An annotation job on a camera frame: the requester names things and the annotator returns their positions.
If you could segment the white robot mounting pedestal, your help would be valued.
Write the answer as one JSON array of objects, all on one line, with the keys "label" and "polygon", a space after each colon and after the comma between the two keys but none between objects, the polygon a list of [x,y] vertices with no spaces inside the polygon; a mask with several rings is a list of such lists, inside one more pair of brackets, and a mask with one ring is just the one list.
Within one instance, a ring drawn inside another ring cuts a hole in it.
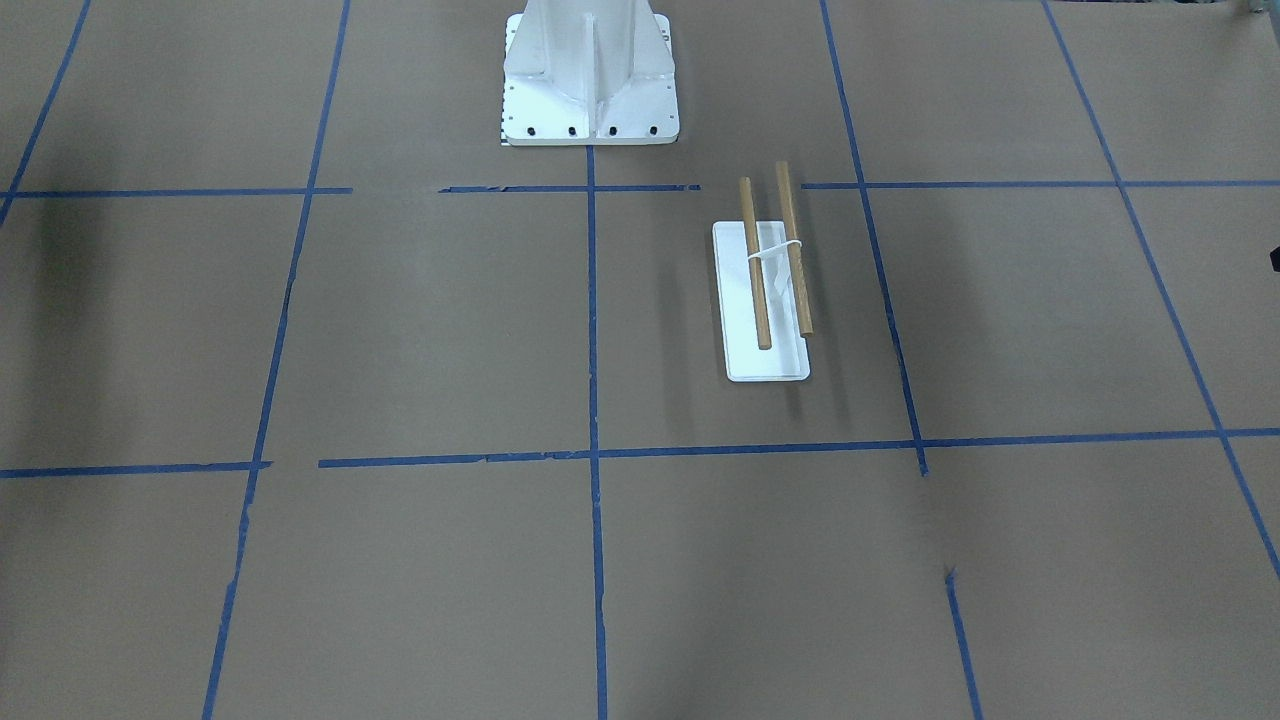
[{"label": "white robot mounting pedestal", "polygon": [[529,1],[506,20],[503,72],[507,146],[680,137],[671,23],[649,1]]}]

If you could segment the wooden rack rod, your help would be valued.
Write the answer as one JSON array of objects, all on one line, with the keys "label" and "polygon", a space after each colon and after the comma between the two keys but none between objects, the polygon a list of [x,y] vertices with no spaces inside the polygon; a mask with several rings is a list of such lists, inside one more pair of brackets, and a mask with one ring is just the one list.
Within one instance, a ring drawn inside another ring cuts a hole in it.
[{"label": "wooden rack rod", "polygon": [[748,251],[748,279],[751,292],[751,310],[756,332],[756,347],[760,351],[772,348],[771,319],[765,293],[763,264],[759,252],[759,228],[753,196],[753,182],[749,177],[739,178],[739,200],[742,213],[742,228]]},{"label": "wooden rack rod", "polygon": [[774,164],[774,177],[777,181],[780,214],[786,238],[786,251],[796,309],[797,329],[799,334],[808,340],[815,334],[815,327],[812,315],[806,269],[803,258],[803,242],[797,224],[794,182],[790,164],[786,160],[778,160]]}]

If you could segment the white towel rack base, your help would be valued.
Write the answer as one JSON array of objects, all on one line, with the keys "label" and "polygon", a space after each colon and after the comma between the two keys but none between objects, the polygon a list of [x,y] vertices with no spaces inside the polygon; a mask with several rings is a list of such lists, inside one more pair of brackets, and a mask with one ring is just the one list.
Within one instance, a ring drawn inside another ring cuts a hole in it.
[{"label": "white towel rack base", "polygon": [[[719,307],[724,372],[736,383],[794,382],[810,375],[803,337],[788,240],[783,222],[756,223],[759,251],[748,252],[742,222],[712,225],[716,291]],[[763,299],[769,320],[771,346],[759,346],[750,263],[760,261]]]}]

